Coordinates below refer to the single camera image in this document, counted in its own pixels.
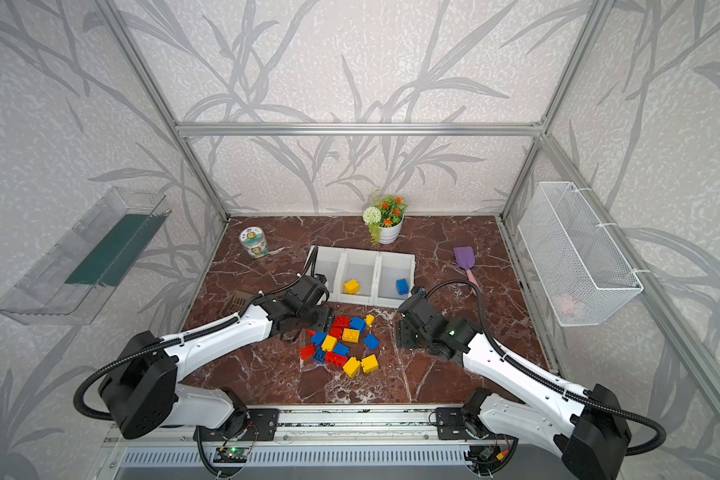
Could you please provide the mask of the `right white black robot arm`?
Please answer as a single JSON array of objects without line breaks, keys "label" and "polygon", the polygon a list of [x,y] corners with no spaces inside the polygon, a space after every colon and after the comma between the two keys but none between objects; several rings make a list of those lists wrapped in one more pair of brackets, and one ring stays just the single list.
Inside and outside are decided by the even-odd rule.
[{"label": "right white black robot arm", "polygon": [[418,290],[399,306],[403,333],[416,348],[480,375],[513,395],[476,393],[464,420],[472,435],[505,434],[561,459],[578,479],[615,479],[629,456],[664,444],[657,421],[621,408],[601,384],[592,389],[556,376],[498,342],[477,300],[476,322],[447,319],[430,302],[437,292]]}]

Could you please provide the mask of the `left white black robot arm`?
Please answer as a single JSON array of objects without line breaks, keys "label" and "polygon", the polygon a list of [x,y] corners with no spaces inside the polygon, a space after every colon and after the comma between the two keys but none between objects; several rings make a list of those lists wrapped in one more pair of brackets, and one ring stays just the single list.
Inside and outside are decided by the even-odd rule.
[{"label": "left white black robot arm", "polygon": [[184,379],[240,348],[325,325],[333,317],[329,297],[323,276],[302,275],[202,327],[164,337],[141,332],[80,384],[73,406],[87,418],[116,423],[125,439],[179,426],[235,435],[250,421],[244,402],[231,391],[192,387]]}]

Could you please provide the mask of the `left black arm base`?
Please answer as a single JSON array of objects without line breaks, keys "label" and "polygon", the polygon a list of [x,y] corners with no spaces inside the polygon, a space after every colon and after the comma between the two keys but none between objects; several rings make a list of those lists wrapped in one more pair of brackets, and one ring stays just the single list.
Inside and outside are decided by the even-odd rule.
[{"label": "left black arm base", "polygon": [[194,440],[209,441],[273,441],[280,410],[277,408],[249,408],[233,391],[222,389],[232,402],[233,412],[220,427],[209,429],[198,426]]}]

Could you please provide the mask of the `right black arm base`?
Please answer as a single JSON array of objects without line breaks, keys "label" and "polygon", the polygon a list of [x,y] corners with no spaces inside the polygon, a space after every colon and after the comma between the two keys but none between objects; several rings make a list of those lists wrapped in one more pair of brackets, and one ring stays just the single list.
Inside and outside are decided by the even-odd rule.
[{"label": "right black arm base", "polygon": [[439,440],[498,440],[502,435],[490,430],[480,419],[483,402],[492,394],[487,388],[477,388],[469,400],[458,407],[438,407],[429,419],[437,429]]}]

